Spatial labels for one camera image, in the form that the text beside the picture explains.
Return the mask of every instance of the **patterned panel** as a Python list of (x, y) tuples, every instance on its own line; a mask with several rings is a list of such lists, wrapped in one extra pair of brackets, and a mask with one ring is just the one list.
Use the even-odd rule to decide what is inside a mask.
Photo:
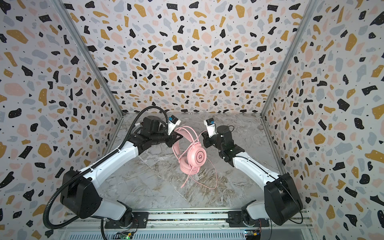
[(258, 112), (307, 0), (66, 0), (124, 112)]
[(105, 152), (118, 116), (49, 1), (0, 7), (0, 239), (52, 239), (45, 204)]
[(384, 239), (383, 1), (319, 1), (265, 119), (319, 239)]

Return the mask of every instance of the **black mounting plate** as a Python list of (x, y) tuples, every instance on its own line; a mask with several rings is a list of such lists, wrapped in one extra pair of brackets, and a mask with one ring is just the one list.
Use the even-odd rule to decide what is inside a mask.
[[(132, 212), (133, 214), (133, 226), (130, 228), (130, 230), (136, 230), (137, 228), (146, 228), (147, 222), (148, 222), (148, 212)], [(105, 229), (120, 229), (120, 230), (127, 230), (125, 228), (121, 228), (118, 225), (116, 225), (117, 221), (110, 219), (109, 222), (105, 223)]]
[[(260, 218), (259, 221), (262, 227), (269, 227), (269, 220)], [(229, 211), (227, 222), (229, 223), (229, 227), (248, 227), (242, 221), (241, 211)]]

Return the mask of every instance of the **terrazzo patterned wall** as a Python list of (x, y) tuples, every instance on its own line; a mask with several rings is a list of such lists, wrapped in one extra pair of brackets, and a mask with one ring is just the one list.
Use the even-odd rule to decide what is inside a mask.
[(319, 1), (265, 116), (319, 239), (384, 239), (383, 23), (383, 1)]
[(260, 112), (307, 0), (65, 0), (124, 112)]
[[(118, 116), (49, 1), (0, 7), (0, 239), (52, 239), (45, 204), (105, 153)], [(58, 224), (65, 208), (51, 213)]]

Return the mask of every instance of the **pink headphones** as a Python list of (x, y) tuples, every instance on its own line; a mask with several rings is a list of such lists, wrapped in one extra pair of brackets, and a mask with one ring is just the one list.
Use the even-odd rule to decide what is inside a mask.
[[(192, 134), (186, 129), (190, 128), (196, 135), (196, 139)], [(184, 138), (191, 142), (187, 150), (180, 154), (179, 141), (177, 141), (173, 146), (172, 150), (180, 163), (180, 170), (188, 175), (194, 175), (199, 172), (200, 167), (204, 165), (205, 160), (207, 159), (207, 152), (201, 146), (199, 142), (199, 136), (195, 130), (189, 126), (178, 127), (175, 129), (177, 133), (181, 134)]]

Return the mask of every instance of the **ear cushion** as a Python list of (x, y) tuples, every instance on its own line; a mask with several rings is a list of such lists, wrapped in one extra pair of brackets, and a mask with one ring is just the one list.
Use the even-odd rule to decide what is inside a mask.
[(188, 164), (188, 158), (186, 156), (181, 157), (179, 163), (180, 163), (180, 170), (185, 174), (195, 175), (196, 173), (199, 172), (200, 168), (194, 168), (191, 171), (191, 167)]
[(207, 152), (199, 142), (189, 149), (187, 156), (190, 165), (200, 168), (204, 165), (205, 160), (207, 159)]

